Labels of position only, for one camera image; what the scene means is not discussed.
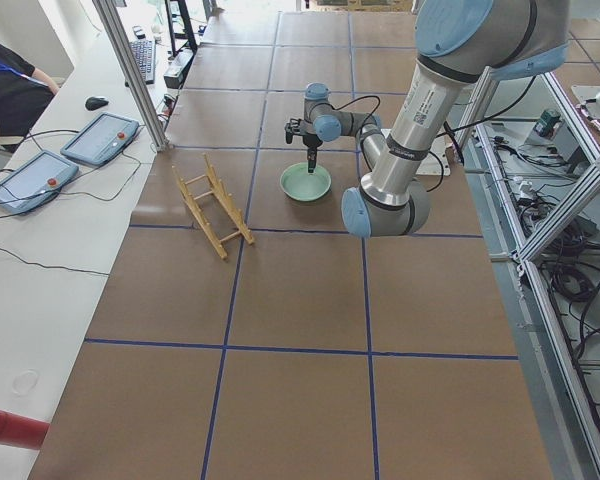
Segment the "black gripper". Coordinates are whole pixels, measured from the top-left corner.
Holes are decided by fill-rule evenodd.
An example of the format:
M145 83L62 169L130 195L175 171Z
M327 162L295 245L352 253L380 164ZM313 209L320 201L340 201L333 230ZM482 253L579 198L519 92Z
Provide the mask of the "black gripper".
M322 140L316 133L309 131L308 124L300 118L291 118L284 127L285 142L290 145L295 137L301 137L307 149L307 171L315 172L317 165L317 149L322 145Z

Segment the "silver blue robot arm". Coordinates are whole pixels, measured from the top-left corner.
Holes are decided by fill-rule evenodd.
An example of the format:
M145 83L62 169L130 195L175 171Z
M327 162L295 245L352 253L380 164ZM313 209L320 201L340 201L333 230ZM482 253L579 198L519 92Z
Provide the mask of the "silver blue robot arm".
M567 1L427 1L415 24L418 51L404 104L384 134L369 113L336 110L328 88L307 86L304 113L285 126L286 139L300 137L308 169L317 150L341 136L357 140L370 165L357 187L347 189L341 212L355 236L399 236L419 230L430 203L415 176L461 90L485 68L498 80L550 72L566 59Z

